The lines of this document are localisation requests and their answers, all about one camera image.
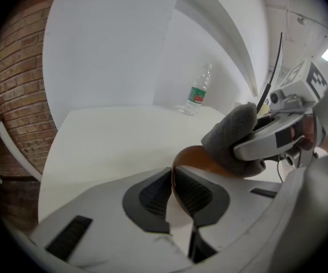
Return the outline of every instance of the clear plastic bottle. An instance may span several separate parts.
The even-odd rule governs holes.
[[[202,104],[204,96],[206,95],[208,86],[210,85],[211,75],[210,70],[212,68],[211,63],[205,63],[203,66],[203,72],[199,75],[192,85],[191,92],[189,93],[186,106],[184,107],[184,113],[188,115],[196,115]]]

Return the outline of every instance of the brown curved object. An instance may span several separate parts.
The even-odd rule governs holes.
[[[223,175],[225,177],[234,177],[230,172],[226,171],[223,167],[218,165],[217,162],[212,160],[204,150],[203,146],[191,146],[187,147],[184,150],[180,151],[179,154],[175,157],[172,169],[171,169],[171,187],[175,198],[178,200],[179,204],[183,210],[187,213],[187,209],[182,204],[180,198],[177,195],[175,190],[175,168],[176,166],[190,166],[198,168],[210,173],[215,173]]]

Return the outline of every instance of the bottle label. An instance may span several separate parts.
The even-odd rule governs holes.
[[[202,104],[204,95],[206,95],[206,91],[192,87],[191,92],[189,93],[188,100],[194,103]]]

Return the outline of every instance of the white ceiling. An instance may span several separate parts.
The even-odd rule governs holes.
[[[270,66],[272,71],[279,46],[280,32],[285,34],[280,76],[310,56],[325,77],[328,62],[321,55],[328,48],[328,5],[323,0],[264,0],[269,21]],[[304,18],[305,25],[297,19]]]

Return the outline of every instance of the gray glove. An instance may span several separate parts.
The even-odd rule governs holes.
[[[265,169],[264,160],[241,161],[233,155],[232,145],[250,134],[257,123],[256,106],[247,103],[234,108],[201,140],[208,155],[237,177],[250,177]]]

